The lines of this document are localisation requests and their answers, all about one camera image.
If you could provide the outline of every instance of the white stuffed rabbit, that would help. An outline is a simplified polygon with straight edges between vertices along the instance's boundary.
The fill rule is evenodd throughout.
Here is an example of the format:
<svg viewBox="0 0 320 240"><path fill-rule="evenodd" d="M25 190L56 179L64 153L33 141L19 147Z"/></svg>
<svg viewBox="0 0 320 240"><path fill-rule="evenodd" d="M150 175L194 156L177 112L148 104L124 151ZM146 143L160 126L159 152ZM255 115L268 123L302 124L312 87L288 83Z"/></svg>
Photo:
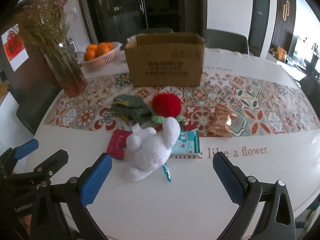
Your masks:
<svg viewBox="0 0 320 240"><path fill-rule="evenodd" d="M168 117L162 127L161 133L149 127L128 136L127 148L134 153L135 164L126 173L129 180L145 178L168 160L171 148L180 135L180 125L175 118Z"/></svg>

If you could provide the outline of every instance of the poster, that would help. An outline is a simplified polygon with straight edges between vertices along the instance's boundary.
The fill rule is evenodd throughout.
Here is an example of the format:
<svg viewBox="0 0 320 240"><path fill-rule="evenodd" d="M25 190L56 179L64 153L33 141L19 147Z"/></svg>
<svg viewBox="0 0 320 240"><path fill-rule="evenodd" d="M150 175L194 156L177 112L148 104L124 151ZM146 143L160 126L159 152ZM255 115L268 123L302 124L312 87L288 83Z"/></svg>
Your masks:
<svg viewBox="0 0 320 240"><path fill-rule="evenodd" d="M1 35L2 44L4 46L5 54L10 62L13 71L16 71L18 67L22 65L28 58L28 53L24 47L22 38L19 34L10 33L7 30Z"/></svg>

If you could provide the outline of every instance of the wall decoration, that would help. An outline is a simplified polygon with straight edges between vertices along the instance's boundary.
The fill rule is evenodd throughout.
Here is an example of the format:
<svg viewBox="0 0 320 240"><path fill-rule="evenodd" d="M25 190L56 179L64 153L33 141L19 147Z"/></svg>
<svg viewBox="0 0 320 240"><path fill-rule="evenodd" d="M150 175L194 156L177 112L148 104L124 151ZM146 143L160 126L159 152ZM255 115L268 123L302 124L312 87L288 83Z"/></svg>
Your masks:
<svg viewBox="0 0 320 240"><path fill-rule="evenodd" d="M290 14L290 2L287 0L285 5L283 6L283 14L282 14L283 20L287 20L287 16L289 16L289 14Z"/></svg>
<svg viewBox="0 0 320 240"><path fill-rule="evenodd" d="M24 47L21 36L17 33L11 32L13 28L18 28L16 24L4 34L1 35L2 44L5 54L10 62L13 71L22 65L28 58L28 53Z"/></svg>

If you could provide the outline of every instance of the gray chair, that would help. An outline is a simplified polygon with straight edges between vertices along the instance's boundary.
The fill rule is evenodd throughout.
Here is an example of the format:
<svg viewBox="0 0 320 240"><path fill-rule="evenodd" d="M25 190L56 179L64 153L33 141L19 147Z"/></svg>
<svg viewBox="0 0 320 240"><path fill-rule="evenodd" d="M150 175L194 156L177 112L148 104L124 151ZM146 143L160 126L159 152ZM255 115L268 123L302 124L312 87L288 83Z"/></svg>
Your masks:
<svg viewBox="0 0 320 240"><path fill-rule="evenodd" d="M173 33L173 30L171 28L149 28L149 29L141 29L138 30L137 34L144 33L144 34L150 34L150 33Z"/></svg>
<svg viewBox="0 0 320 240"><path fill-rule="evenodd" d="M249 55L247 38L237 33L207 29L204 32L204 41L207 48L227 49Z"/></svg>
<svg viewBox="0 0 320 240"><path fill-rule="evenodd" d="M59 91L49 82L42 82L34 86L18 106L16 113L18 119L33 135Z"/></svg>

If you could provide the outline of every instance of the white basket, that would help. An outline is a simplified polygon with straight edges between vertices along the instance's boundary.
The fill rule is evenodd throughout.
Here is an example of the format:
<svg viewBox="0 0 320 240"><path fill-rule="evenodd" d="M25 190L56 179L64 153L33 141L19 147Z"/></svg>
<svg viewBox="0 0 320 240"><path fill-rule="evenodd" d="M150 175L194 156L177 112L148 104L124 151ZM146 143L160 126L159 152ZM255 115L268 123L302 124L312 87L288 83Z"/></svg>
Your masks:
<svg viewBox="0 0 320 240"><path fill-rule="evenodd" d="M114 49L108 53L96 57L92 60L84 61L82 64L88 71L100 70L105 66L113 63L120 55L120 48L122 44L120 42L113 42Z"/></svg>

